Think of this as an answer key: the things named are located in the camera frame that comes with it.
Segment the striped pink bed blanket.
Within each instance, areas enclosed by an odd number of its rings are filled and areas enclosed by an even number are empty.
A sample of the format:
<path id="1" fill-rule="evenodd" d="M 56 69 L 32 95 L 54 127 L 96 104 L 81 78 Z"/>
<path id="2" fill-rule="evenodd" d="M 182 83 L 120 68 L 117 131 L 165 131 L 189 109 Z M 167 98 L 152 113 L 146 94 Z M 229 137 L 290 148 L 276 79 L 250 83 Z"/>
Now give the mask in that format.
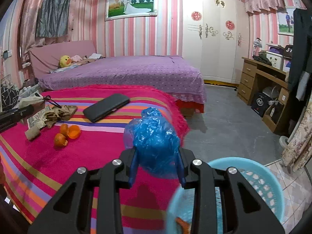
<path id="1" fill-rule="evenodd" d="M 129 97 L 126 106 L 97 123 L 90 122 L 83 110 L 112 95 Z M 1 133 L 1 163 L 5 188 L 23 217 L 33 222 L 47 202 L 79 167 L 101 168 L 124 150 L 125 126 L 149 107 L 157 108 L 184 138 L 189 127 L 174 99 L 148 86 L 92 85 L 49 92 L 61 105 L 74 105 L 76 113 L 67 122 L 81 133 L 67 146 L 54 146 L 60 123 L 43 128 L 32 141 L 26 138 L 27 125 L 17 124 Z M 178 180 L 158 179 L 139 168 L 135 183 L 120 191 L 122 225 L 125 233 L 164 233 L 166 210 L 179 186 Z"/>

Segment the wooden desk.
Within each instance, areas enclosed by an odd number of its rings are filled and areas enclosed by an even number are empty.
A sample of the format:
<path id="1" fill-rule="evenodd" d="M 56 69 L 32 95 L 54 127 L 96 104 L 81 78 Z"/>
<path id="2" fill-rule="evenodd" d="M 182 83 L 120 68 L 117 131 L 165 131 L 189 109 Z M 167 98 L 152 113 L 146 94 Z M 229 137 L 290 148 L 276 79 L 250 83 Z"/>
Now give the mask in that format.
<path id="1" fill-rule="evenodd" d="M 259 61 L 243 58 L 238 97 L 262 113 L 262 121 L 277 135 L 288 134 L 289 95 L 286 73 Z"/>

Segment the pink headboard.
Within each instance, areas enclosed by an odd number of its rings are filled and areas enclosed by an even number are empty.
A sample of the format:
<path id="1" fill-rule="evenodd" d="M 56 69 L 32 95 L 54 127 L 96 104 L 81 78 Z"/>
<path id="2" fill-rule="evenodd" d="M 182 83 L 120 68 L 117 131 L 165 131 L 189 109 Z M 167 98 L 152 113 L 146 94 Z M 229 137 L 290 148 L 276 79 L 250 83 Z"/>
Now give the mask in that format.
<path id="1" fill-rule="evenodd" d="M 59 66 L 60 58 L 64 55 L 73 57 L 90 56 L 96 53 L 93 41 L 71 41 L 45 45 L 43 47 L 31 48 L 28 51 L 33 74 L 36 78 L 41 78 Z"/>

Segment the blue plastic bag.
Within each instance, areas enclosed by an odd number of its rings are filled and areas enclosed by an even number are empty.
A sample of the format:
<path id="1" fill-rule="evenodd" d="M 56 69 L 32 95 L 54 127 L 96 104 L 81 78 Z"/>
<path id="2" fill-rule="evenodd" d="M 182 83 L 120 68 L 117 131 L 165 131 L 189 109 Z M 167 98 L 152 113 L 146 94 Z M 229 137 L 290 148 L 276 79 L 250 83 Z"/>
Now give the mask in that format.
<path id="1" fill-rule="evenodd" d="M 139 166 L 157 178 L 178 177 L 175 160 L 180 142 L 174 127 L 157 108 L 143 110 L 140 118 L 133 119 L 125 126 L 125 148 L 134 147 Z"/>

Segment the orange peel fragment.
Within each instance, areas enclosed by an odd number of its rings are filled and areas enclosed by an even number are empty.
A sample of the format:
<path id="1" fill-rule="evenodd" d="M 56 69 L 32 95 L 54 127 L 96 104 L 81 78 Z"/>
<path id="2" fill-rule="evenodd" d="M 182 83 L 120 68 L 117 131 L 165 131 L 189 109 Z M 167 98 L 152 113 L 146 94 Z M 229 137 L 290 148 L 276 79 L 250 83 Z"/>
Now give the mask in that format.
<path id="1" fill-rule="evenodd" d="M 69 127 L 68 127 L 67 124 L 62 124 L 62 125 L 60 126 L 60 133 L 61 133 L 62 135 L 64 135 L 65 137 L 67 137 L 67 136 L 68 136 L 68 129 L 69 129 Z"/>

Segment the black box under desk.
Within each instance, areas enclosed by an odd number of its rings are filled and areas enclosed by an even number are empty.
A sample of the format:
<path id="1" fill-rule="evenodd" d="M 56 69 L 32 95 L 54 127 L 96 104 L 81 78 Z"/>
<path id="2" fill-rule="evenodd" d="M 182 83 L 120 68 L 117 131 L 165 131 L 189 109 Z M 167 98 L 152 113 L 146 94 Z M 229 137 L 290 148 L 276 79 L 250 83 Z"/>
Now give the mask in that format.
<path id="1" fill-rule="evenodd" d="M 264 113 L 269 108 L 269 101 L 272 99 L 265 93 L 257 92 L 252 100 L 251 109 L 254 110 L 260 117 L 264 116 Z"/>

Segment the brown paper roll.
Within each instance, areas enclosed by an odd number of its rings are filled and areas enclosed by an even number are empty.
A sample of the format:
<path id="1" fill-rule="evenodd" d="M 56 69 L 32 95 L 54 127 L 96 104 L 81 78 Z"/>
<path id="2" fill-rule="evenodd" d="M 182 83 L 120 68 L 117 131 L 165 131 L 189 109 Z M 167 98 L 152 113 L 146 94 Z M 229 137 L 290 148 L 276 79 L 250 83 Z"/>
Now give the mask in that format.
<path id="1" fill-rule="evenodd" d="M 27 140 L 32 141 L 34 140 L 36 137 L 38 137 L 41 134 L 40 129 L 37 126 L 33 126 L 31 128 L 29 128 L 26 132 L 25 132 L 25 136 L 27 138 Z"/>

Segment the black hanging garment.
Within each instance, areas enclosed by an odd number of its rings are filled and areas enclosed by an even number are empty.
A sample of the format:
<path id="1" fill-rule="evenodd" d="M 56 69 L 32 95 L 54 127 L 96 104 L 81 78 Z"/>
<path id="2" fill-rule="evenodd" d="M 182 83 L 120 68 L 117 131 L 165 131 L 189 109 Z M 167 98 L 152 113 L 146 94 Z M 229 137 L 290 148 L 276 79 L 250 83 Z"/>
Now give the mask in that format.
<path id="1" fill-rule="evenodd" d="M 311 10 L 295 9 L 294 36 L 288 89 L 290 90 L 290 119 L 298 121 L 299 116 L 311 94 L 311 77 L 307 79 L 303 99 L 296 98 L 302 74 L 311 74 Z"/>

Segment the black phone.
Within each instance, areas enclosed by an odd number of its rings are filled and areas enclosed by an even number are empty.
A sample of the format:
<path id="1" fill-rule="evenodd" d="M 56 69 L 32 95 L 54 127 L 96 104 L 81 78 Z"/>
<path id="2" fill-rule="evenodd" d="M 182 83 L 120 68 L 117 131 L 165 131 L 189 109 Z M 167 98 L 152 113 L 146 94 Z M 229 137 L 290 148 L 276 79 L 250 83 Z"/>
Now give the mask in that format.
<path id="1" fill-rule="evenodd" d="M 96 123 L 102 118 L 127 105 L 129 102 L 130 98 L 126 95 L 113 94 L 87 107 L 83 110 L 83 114 L 89 121 Z"/>

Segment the yellow duck plush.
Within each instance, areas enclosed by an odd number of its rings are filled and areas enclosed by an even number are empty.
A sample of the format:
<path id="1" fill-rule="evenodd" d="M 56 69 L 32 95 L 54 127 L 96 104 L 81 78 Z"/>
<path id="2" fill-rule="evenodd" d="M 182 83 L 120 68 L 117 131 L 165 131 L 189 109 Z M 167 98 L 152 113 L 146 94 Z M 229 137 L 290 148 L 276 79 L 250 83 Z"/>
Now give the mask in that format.
<path id="1" fill-rule="evenodd" d="M 60 58 L 59 67 L 66 68 L 66 67 L 69 67 L 71 63 L 72 63 L 71 58 L 69 56 L 64 55 Z"/>

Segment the white wardrobe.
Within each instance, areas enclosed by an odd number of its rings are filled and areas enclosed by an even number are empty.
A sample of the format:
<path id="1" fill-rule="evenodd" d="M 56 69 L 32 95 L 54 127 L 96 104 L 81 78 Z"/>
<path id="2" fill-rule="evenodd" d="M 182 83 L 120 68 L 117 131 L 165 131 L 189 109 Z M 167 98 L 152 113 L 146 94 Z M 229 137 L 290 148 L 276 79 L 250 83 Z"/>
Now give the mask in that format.
<path id="1" fill-rule="evenodd" d="M 249 16 L 239 0 L 183 0 L 182 56 L 209 81 L 238 84 L 249 53 Z"/>

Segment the purple dotted bed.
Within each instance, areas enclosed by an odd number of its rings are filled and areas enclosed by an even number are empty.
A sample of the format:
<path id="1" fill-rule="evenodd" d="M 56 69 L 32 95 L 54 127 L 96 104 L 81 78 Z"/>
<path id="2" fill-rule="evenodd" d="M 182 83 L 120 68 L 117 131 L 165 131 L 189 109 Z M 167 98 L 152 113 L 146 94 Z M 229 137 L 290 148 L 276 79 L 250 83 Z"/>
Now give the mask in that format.
<path id="1" fill-rule="evenodd" d="M 180 56 L 124 56 L 98 59 L 39 78 L 42 88 L 59 90 L 94 84 L 152 86 L 185 102 L 206 102 L 198 69 Z"/>

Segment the grey hanging cloth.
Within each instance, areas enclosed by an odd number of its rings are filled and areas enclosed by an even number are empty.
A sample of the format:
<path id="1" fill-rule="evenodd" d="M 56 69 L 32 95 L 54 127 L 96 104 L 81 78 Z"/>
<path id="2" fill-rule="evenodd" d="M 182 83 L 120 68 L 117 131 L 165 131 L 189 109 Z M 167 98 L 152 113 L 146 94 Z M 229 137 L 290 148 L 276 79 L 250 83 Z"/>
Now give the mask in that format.
<path id="1" fill-rule="evenodd" d="M 67 35 L 70 0 L 42 0 L 36 21 L 36 37 Z"/>

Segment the light blue plastic basket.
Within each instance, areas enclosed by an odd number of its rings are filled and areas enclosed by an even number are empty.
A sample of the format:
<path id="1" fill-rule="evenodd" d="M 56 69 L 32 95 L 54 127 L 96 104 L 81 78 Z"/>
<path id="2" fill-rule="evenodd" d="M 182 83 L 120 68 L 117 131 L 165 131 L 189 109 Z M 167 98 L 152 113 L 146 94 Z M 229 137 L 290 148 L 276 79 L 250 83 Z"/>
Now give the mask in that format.
<path id="1" fill-rule="evenodd" d="M 282 189 L 260 163 L 225 157 L 185 166 L 167 209 L 166 233 L 284 233 Z"/>

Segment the orange peel cup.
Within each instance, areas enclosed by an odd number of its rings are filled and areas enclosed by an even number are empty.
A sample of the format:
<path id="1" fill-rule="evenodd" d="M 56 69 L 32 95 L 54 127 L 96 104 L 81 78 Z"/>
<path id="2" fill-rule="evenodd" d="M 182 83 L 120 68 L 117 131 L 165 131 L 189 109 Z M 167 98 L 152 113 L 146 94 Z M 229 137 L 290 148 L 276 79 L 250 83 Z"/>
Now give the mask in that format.
<path id="1" fill-rule="evenodd" d="M 77 139 L 81 134 L 80 127 L 78 125 L 71 125 L 68 127 L 67 136 L 70 139 Z"/>

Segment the desk lamp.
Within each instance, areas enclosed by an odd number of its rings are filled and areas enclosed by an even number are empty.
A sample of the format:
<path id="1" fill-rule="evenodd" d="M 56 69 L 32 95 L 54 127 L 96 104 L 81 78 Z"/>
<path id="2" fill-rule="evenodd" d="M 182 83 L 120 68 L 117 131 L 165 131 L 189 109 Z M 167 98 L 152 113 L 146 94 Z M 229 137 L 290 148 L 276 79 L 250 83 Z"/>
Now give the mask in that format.
<path id="1" fill-rule="evenodd" d="M 262 48 L 262 40 L 257 37 L 254 41 L 253 41 L 253 56 L 257 56 L 257 53 L 259 51 L 259 49 Z"/>

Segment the wedding photo frame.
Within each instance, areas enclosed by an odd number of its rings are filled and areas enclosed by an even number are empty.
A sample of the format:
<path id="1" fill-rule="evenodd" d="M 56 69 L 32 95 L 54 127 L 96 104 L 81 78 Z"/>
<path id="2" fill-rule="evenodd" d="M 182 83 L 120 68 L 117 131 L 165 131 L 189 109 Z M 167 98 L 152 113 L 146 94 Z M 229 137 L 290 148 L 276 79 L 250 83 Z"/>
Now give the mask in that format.
<path id="1" fill-rule="evenodd" d="M 157 0 L 106 0 L 105 21 L 157 14 Z"/>

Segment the orange peel piece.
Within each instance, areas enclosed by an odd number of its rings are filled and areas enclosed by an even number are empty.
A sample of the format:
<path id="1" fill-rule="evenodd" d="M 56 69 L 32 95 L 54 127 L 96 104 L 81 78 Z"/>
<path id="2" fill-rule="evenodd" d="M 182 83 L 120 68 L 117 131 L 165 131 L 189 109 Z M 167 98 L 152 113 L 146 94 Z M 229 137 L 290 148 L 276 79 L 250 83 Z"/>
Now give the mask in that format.
<path id="1" fill-rule="evenodd" d="M 61 133 L 57 133 L 54 137 L 54 146 L 56 147 L 66 147 L 68 144 L 67 137 Z"/>

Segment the white storage box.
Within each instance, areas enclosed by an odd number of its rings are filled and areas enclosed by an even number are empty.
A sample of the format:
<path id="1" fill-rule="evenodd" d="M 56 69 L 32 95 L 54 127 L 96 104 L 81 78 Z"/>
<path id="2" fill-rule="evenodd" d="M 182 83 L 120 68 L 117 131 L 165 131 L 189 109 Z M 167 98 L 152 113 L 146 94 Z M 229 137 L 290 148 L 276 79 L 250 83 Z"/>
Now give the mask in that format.
<path id="1" fill-rule="evenodd" d="M 284 66 L 284 58 L 281 54 L 266 51 L 266 58 L 271 62 L 276 69 L 282 70 Z"/>

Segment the floral curtain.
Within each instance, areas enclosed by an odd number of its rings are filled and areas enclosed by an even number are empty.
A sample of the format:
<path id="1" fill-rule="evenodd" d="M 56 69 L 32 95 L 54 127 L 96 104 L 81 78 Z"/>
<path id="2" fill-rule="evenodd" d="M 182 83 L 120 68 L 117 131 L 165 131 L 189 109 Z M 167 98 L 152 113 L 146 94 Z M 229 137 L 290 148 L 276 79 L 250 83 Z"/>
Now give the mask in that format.
<path id="1" fill-rule="evenodd" d="M 311 158 L 311 99 L 294 137 L 282 152 L 282 162 L 293 172 L 300 170 Z"/>

